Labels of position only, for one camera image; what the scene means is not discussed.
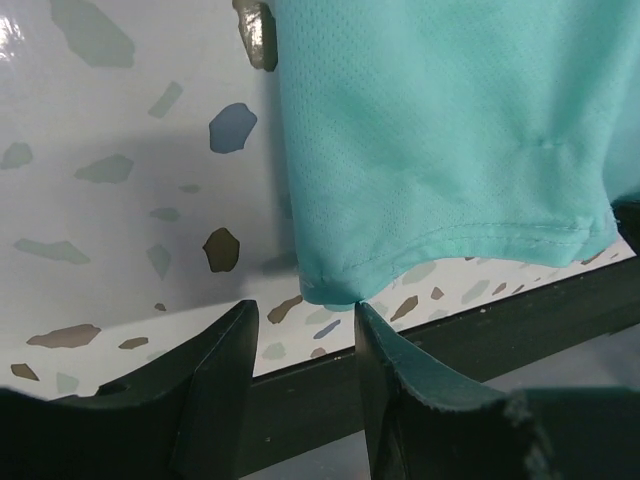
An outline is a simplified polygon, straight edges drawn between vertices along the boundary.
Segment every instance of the teal fabric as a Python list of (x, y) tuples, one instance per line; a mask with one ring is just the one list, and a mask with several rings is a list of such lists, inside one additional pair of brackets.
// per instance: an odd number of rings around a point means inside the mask
[(615, 240), (610, 203), (640, 190), (640, 1), (276, 5), (306, 300), (350, 304), (444, 257), (562, 267)]

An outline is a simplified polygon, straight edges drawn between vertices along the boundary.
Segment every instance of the gray floor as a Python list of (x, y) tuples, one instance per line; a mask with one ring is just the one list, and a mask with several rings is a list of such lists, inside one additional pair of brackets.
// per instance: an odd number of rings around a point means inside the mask
[[(640, 325), (557, 353), (487, 382), (509, 391), (559, 385), (640, 387)], [(362, 432), (254, 473), (244, 480), (366, 480)]]

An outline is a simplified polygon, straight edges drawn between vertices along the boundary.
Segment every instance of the black object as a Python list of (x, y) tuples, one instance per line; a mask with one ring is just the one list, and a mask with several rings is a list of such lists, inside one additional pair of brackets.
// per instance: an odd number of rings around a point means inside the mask
[[(640, 204), (618, 205), (615, 214), (620, 232), (640, 254)], [(461, 374), (484, 382), (639, 322), (636, 257), (401, 335)], [(258, 377), (249, 395), (238, 473), (261, 470), (360, 431), (363, 425), (354, 348)]]
[(638, 479), (640, 393), (505, 394), (440, 363), (367, 304), (356, 359), (373, 480)]
[(0, 478), (237, 478), (257, 339), (257, 305), (243, 301), (93, 397), (44, 401), (0, 389)]

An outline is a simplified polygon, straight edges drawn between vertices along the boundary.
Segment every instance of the teal shirt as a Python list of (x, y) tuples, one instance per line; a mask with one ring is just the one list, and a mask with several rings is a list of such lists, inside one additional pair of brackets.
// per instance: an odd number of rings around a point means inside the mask
[(640, 1), (279, 0), (276, 20), (308, 301), (615, 240), (611, 202), (640, 191)]

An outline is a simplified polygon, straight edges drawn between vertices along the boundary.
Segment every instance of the brown speck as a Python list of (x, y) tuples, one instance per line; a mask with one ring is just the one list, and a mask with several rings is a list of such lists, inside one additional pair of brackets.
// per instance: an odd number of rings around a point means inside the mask
[(31, 370), (31, 367), (26, 363), (14, 363), (11, 365), (11, 373), (16, 377), (26, 378), (27, 380), (33, 380), (34, 382), (40, 381), (35, 372)]
[(133, 350), (134, 348), (141, 347), (147, 343), (149, 343), (149, 339), (147, 337), (130, 338), (118, 345), (118, 348), (121, 348), (122, 350)]
[(398, 310), (396, 310), (396, 313), (393, 314), (393, 317), (391, 317), (390, 322), (395, 322), (396, 320), (404, 317), (407, 313), (409, 313), (411, 310), (413, 310), (417, 306), (418, 306), (417, 295), (407, 298), (404, 302), (402, 302), (402, 305), (398, 307)]
[(213, 273), (230, 272), (240, 257), (240, 242), (226, 228), (213, 232), (202, 249)]
[(278, 65), (276, 21), (269, 5), (256, 0), (232, 0), (238, 30), (253, 68), (273, 72)]
[(603, 250), (602, 252), (600, 252), (600, 253), (598, 253), (598, 254), (594, 255), (594, 256), (593, 256), (593, 257), (591, 257), (591, 258), (588, 258), (588, 259), (586, 259), (586, 260), (581, 261), (580, 263), (581, 263), (582, 265), (589, 265), (591, 262), (593, 262), (596, 258), (598, 258), (598, 257), (599, 257), (600, 255), (602, 255), (603, 253), (604, 253), (604, 250)]
[(311, 352), (311, 358), (318, 358), (318, 357), (322, 357), (323, 355), (326, 355), (327, 351), (320, 347), (320, 348), (316, 348), (313, 352)]
[(442, 297), (444, 297), (444, 292), (438, 287), (435, 287), (431, 292), (431, 298), (434, 300), (440, 300)]
[(102, 330), (88, 323), (75, 327), (53, 330), (46, 335), (36, 335), (27, 340), (28, 345), (47, 348), (76, 348), (88, 345)]
[(302, 303), (302, 295), (298, 295), (297, 297), (293, 297), (289, 300), (285, 300), (284, 302), (282, 302), (280, 305), (278, 305), (276, 308), (274, 308), (269, 312), (269, 314), (267, 315), (267, 319), (274, 325), (276, 323), (280, 323), (282, 320), (284, 320), (284, 317), (287, 316), (287, 313), (289, 313), (289, 310), (291, 310), (296, 305), (300, 305), (301, 303)]
[(496, 288), (491, 295), (497, 295), (500, 292), (504, 291), (505, 288), (507, 288), (507, 284), (501, 283), (500, 285), (498, 285), (498, 288)]

